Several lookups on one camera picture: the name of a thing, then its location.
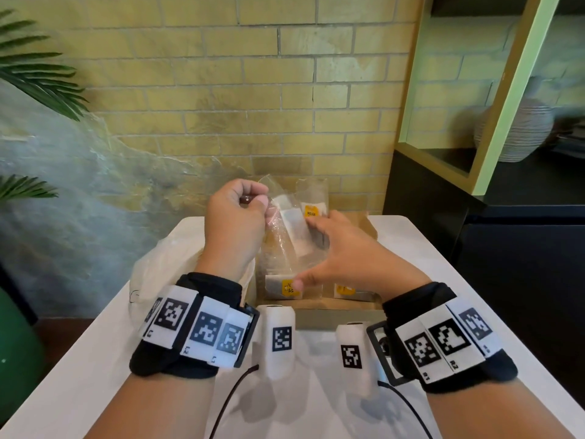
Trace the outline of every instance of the hand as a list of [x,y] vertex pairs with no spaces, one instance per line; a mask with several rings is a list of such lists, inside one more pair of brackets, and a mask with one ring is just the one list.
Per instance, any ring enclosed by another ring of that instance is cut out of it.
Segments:
[[[211,196],[205,213],[205,247],[196,272],[235,282],[241,279],[264,237],[267,193],[267,186],[238,178]],[[256,196],[246,209],[240,207],[243,195]]]
[[431,282],[420,269],[385,249],[338,211],[331,211],[329,218],[307,217],[307,223],[329,236],[329,254],[317,266],[296,275],[292,282],[296,290],[336,283],[378,293],[386,301]]

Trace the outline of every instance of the green pot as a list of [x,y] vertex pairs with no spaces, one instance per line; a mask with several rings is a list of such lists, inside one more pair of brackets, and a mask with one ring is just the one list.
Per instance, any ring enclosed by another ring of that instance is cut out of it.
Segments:
[[33,392],[44,365],[43,346],[38,337],[0,289],[0,425]]

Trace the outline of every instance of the left hand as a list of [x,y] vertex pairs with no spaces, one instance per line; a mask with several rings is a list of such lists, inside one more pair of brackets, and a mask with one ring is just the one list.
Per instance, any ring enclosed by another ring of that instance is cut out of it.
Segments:
[[[195,272],[237,282],[260,249],[268,187],[238,178],[226,183],[209,199],[205,213],[205,247]],[[255,195],[247,209],[240,197]]]

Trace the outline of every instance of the forearm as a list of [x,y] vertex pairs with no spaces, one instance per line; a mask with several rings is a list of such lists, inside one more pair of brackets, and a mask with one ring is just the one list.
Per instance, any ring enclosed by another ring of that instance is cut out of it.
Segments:
[[519,379],[428,400],[443,439],[574,439]]
[[130,375],[85,439],[202,439],[215,378]]

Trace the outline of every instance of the open cardboard box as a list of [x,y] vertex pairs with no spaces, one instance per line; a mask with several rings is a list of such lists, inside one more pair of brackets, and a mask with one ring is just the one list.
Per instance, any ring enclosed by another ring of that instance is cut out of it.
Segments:
[[[378,233],[370,223],[366,211],[345,212],[352,223],[362,228],[367,234],[377,240]],[[358,302],[333,298],[333,284],[326,284],[323,287],[321,296],[312,290],[306,290],[300,300],[268,300],[263,299],[260,290],[261,284],[248,290],[247,301],[254,298],[256,305],[284,305],[294,308],[296,312],[296,326],[304,330],[334,330],[337,325],[346,324],[352,321],[379,322],[384,319],[380,296],[376,296],[375,302]]]

